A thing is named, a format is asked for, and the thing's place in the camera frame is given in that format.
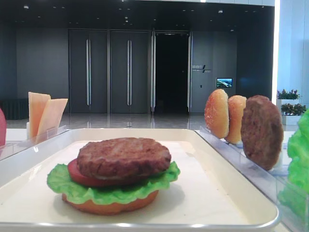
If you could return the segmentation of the left dark double door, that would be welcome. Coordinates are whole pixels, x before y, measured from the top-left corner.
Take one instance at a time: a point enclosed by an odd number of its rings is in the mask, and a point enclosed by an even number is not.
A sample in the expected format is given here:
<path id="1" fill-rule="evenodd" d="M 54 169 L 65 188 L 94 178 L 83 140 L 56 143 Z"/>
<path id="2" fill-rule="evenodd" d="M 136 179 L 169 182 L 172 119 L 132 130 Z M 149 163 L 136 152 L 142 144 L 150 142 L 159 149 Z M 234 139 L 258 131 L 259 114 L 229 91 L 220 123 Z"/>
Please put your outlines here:
<path id="1" fill-rule="evenodd" d="M 71 30 L 70 111 L 107 112 L 107 32 Z"/>

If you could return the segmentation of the clear acrylic right rack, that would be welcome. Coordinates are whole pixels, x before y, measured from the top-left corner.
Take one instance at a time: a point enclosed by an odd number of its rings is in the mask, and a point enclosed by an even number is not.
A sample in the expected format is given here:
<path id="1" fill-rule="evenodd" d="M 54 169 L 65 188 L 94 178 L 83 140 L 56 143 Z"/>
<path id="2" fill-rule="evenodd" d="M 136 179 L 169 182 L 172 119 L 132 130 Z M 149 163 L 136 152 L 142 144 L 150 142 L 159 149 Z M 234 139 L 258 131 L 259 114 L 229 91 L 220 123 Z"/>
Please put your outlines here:
<path id="1" fill-rule="evenodd" d="M 288 167 L 292 159 L 288 157 L 287 146 L 292 131 L 284 132 L 279 160 L 270 171 L 265 171 L 245 157 L 242 142 L 230 144 L 225 139 L 218 139 L 203 126 L 197 132 L 279 207 L 281 221 L 288 230 L 309 230 L 309 195 L 288 181 Z"/>

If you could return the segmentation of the white flower planter box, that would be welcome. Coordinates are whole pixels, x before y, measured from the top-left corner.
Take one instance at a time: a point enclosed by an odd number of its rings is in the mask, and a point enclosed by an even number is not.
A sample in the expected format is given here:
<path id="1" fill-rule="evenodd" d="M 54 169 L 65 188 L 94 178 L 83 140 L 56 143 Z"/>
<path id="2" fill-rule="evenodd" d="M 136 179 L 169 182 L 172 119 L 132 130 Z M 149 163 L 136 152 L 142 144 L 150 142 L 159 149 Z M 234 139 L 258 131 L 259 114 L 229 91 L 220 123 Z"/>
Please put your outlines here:
<path id="1" fill-rule="evenodd" d="M 277 107 L 282 115 L 282 123 L 286 126 L 296 125 L 307 108 L 301 104 L 298 90 L 277 91 Z"/>

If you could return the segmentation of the orange cheese slice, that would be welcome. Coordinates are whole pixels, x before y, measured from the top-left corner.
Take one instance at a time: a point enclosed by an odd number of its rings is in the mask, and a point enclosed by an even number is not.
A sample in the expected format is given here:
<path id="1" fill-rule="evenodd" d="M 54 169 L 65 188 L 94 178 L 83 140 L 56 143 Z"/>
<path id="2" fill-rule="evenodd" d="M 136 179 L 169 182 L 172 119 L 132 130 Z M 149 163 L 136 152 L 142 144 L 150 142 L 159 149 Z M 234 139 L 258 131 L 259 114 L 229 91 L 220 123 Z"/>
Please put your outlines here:
<path id="1" fill-rule="evenodd" d="M 41 143 L 57 133 L 68 99 L 51 99 L 47 101 L 43 111 L 36 143 Z"/>
<path id="2" fill-rule="evenodd" d="M 29 112 L 29 137 L 33 138 L 38 133 L 38 128 L 42 114 L 47 102 L 51 99 L 48 94 L 28 92 L 28 112 Z"/>

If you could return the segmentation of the far sesame bun half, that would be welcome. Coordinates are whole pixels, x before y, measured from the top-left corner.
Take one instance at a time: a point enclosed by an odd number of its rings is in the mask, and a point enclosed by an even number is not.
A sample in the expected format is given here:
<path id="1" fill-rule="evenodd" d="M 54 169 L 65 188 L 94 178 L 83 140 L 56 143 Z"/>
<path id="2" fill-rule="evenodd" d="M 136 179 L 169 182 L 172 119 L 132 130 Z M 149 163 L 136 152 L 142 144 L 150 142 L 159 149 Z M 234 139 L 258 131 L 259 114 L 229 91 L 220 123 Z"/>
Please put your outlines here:
<path id="1" fill-rule="evenodd" d="M 223 89 L 216 89 L 207 99 L 205 123 L 207 129 L 217 138 L 222 139 L 229 132 L 228 95 Z"/>

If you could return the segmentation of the dark double door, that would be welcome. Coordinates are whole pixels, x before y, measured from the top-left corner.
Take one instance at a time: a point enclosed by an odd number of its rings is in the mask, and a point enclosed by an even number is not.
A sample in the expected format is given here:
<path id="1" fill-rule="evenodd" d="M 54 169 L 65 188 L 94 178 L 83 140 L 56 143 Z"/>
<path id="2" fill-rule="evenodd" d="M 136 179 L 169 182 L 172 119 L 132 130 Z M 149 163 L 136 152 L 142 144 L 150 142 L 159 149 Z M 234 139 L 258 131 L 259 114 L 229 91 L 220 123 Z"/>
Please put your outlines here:
<path id="1" fill-rule="evenodd" d="M 148 104 L 148 33 L 111 33 L 111 112 L 144 114 Z"/>
<path id="2" fill-rule="evenodd" d="M 71 30 L 70 111 L 107 112 L 107 32 Z"/>

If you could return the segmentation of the upright green lettuce leaf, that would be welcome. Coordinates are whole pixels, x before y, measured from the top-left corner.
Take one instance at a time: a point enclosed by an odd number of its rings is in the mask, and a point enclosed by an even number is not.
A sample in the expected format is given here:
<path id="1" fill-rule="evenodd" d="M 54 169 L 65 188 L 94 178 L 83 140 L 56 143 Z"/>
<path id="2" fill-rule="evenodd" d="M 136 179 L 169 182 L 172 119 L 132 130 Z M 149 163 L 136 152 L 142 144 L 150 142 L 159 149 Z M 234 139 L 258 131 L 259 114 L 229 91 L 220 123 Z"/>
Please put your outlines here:
<path id="1" fill-rule="evenodd" d="M 298 121 L 298 130 L 289 138 L 288 183 L 279 192 L 281 204 L 289 207 L 302 221 L 309 221 L 309 113 Z"/>

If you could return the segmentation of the near bun half in rack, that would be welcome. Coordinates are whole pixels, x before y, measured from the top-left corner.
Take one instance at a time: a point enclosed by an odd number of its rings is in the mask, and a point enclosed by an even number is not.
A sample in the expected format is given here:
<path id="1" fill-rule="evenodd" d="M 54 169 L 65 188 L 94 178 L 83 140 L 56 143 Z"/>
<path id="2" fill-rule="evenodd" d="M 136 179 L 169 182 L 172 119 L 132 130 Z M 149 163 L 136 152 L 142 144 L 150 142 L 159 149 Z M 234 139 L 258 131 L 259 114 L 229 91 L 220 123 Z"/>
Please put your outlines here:
<path id="1" fill-rule="evenodd" d="M 229 132 L 225 140 L 232 144 L 241 141 L 241 122 L 243 110 L 246 107 L 246 97 L 235 95 L 228 99 Z"/>

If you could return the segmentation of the middle dark double door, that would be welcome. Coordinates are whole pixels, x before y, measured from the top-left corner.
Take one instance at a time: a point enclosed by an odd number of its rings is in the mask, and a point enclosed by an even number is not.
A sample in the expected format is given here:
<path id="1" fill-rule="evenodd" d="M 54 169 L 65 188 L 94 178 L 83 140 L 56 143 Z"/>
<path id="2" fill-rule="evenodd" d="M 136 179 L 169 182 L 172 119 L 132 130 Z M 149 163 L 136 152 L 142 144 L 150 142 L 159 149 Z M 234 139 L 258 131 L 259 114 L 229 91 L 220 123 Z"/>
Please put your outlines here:
<path id="1" fill-rule="evenodd" d="M 148 33 L 111 33 L 111 112 L 144 114 L 148 104 Z"/>

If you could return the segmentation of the red tomato slice on tray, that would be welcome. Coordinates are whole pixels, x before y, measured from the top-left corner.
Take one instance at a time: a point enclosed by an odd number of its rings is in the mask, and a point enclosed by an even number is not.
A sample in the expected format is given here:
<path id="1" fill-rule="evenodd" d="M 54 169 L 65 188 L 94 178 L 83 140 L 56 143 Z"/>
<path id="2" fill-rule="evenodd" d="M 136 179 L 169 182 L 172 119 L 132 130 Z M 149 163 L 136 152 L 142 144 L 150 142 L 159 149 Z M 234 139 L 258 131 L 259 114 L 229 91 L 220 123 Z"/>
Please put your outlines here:
<path id="1" fill-rule="evenodd" d="M 75 183 L 86 187 L 109 187 L 109 186 L 125 186 L 139 183 L 149 178 L 149 176 L 134 176 L 127 179 L 97 179 L 94 177 L 87 177 L 80 173 L 77 166 L 77 159 L 73 159 L 67 165 L 70 178 Z"/>

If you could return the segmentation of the upright orange cheese slice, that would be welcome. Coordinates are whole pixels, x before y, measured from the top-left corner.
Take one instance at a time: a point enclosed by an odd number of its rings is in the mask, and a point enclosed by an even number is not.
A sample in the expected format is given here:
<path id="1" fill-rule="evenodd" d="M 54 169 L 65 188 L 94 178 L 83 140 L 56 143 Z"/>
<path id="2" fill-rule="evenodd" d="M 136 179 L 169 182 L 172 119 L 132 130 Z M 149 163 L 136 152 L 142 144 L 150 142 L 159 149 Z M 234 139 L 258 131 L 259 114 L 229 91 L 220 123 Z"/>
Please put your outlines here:
<path id="1" fill-rule="evenodd" d="M 29 112 L 29 137 L 33 138 L 38 133 L 38 128 L 42 114 L 47 102 L 51 99 L 48 94 L 28 92 L 28 112 Z"/>

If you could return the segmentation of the bottom bun slice on tray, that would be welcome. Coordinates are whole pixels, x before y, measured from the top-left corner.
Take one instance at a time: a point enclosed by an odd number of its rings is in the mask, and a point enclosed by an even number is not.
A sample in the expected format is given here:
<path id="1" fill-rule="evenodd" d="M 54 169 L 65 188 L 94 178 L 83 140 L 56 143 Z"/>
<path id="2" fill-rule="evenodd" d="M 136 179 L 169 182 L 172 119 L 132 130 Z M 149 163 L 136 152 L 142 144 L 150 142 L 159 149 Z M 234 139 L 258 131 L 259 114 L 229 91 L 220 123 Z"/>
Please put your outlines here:
<path id="1" fill-rule="evenodd" d="M 132 212 L 132 211 L 136 211 L 138 209 L 144 208 L 155 200 L 158 193 L 159 191 L 156 190 L 150 193 L 144 199 L 136 199 L 135 201 L 132 201 L 127 204 L 112 203 L 108 205 L 99 205 L 99 204 L 93 203 L 92 200 L 88 200 L 82 204 L 75 204 L 75 203 L 69 202 L 67 200 L 67 196 L 64 193 L 62 194 L 62 200 L 70 204 L 73 208 L 80 210 L 82 212 L 95 214 L 95 215 L 110 216 L 110 215 L 117 215 L 123 212 Z"/>

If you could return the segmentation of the clear acrylic left rack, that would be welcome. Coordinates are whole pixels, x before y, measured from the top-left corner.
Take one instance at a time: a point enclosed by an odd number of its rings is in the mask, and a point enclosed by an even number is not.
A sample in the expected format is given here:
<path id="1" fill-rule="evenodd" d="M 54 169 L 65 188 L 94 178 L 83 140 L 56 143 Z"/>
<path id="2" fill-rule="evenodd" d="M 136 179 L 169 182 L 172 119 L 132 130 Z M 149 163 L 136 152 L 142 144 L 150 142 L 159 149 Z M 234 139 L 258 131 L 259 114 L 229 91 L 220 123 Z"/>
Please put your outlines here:
<path id="1" fill-rule="evenodd" d="M 61 126 L 58 129 L 49 129 L 46 133 L 38 135 L 34 138 L 28 138 L 29 129 L 8 129 L 7 135 L 11 140 L 7 140 L 5 145 L 0 146 L 0 160 L 5 160 L 20 152 L 34 149 L 35 152 L 50 148 L 52 146 L 59 146 L 59 138 L 62 134 L 69 131 L 67 126 Z"/>

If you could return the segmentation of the green lettuce leaf on tray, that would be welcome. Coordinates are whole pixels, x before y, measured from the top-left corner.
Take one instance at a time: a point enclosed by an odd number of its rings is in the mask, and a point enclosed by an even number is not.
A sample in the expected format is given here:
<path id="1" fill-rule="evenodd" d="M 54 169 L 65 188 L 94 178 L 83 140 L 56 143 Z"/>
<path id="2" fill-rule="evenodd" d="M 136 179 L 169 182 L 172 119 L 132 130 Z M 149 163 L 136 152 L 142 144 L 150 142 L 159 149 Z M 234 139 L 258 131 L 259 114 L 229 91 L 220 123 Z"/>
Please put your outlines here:
<path id="1" fill-rule="evenodd" d="M 150 193 L 168 189 L 170 182 L 176 181 L 181 173 L 176 162 L 169 168 L 141 182 L 127 186 L 86 187 L 71 180 L 67 165 L 57 164 L 47 175 L 47 185 L 55 193 L 65 194 L 71 203 L 82 204 L 92 200 L 97 205 L 112 203 L 127 204 L 137 199 L 145 199 Z"/>

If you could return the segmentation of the upright brown meat patty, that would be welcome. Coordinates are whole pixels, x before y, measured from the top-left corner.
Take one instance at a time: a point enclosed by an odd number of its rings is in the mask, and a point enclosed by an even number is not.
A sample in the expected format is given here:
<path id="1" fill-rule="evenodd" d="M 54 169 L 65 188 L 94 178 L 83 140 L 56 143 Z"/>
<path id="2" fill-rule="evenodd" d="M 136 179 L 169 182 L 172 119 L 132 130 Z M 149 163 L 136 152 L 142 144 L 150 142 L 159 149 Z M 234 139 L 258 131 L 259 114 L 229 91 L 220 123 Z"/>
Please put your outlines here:
<path id="1" fill-rule="evenodd" d="M 248 98 L 240 132 L 245 156 L 266 171 L 272 169 L 279 159 L 284 134 L 278 107 L 265 96 Z"/>

